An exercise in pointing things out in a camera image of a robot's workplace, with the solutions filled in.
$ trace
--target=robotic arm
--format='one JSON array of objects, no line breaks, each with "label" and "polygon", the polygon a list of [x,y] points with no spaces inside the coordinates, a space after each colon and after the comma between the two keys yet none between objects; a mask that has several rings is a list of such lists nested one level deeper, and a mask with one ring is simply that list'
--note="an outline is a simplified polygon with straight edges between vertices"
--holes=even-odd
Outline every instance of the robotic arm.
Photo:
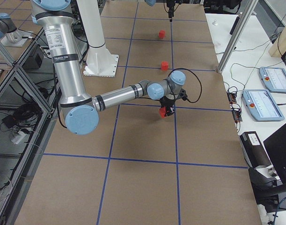
[{"label": "robotic arm", "polygon": [[70,0],[31,0],[31,3],[35,22],[42,25],[45,30],[62,91],[60,105],[66,126],[72,133],[86,135],[92,132],[99,122],[97,111],[103,111],[146,94],[153,100],[160,100],[162,117],[172,115],[175,101],[186,96],[182,89],[185,83],[184,73],[173,71],[160,82],[144,80],[91,97],[84,87],[74,44]]},{"label": "robotic arm", "polygon": [[11,17],[6,13],[0,13],[0,38],[3,38],[4,36],[12,43],[22,39],[22,36]]}]

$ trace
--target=red cube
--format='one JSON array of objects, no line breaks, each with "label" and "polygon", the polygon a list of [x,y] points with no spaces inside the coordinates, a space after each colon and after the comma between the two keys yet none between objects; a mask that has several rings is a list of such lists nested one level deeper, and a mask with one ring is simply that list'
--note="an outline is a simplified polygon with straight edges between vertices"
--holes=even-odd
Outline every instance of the red cube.
[{"label": "red cube", "polygon": [[161,62],[161,70],[166,71],[166,70],[168,70],[168,68],[169,68],[169,64],[167,61]]},{"label": "red cube", "polygon": [[158,33],[158,37],[159,37],[160,39],[163,39],[165,36],[166,36],[166,31],[164,31],[164,30],[161,30],[161,31]]}]

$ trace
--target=label sticker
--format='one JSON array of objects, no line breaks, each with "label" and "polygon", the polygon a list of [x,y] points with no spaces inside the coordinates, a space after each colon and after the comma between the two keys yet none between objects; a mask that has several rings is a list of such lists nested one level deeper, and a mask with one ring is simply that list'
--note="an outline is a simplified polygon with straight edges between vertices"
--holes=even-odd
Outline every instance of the label sticker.
[{"label": "label sticker", "polygon": [[45,34],[50,50],[66,48],[63,32],[60,27],[45,30]]},{"label": "label sticker", "polygon": [[258,138],[256,137],[256,134],[248,134],[249,139],[252,143],[252,145],[260,145],[260,142],[258,140]]}]

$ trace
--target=black monitor stand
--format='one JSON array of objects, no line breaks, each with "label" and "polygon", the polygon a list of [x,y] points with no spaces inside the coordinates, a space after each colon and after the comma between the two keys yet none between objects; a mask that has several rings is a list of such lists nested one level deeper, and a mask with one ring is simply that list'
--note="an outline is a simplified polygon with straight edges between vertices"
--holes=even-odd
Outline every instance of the black monitor stand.
[{"label": "black monitor stand", "polygon": [[[275,212],[279,202],[286,197],[286,184],[275,178],[266,178],[253,168],[249,168],[249,176],[257,204],[262,204],[267,212]],[[286,210],[286,199],[278,211]]]}]

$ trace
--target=white plug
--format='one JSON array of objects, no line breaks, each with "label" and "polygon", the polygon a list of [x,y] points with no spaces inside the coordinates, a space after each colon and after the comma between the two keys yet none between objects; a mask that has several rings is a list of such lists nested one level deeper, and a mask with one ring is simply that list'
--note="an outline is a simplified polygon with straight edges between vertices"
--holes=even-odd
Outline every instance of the white plug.
[{"label": "white plug", "polygon": [[13,142],[14,144],[19,144],[25,136],[26,136],[26,133],[19,130],[18,134],[11,140],[11,142]]}]

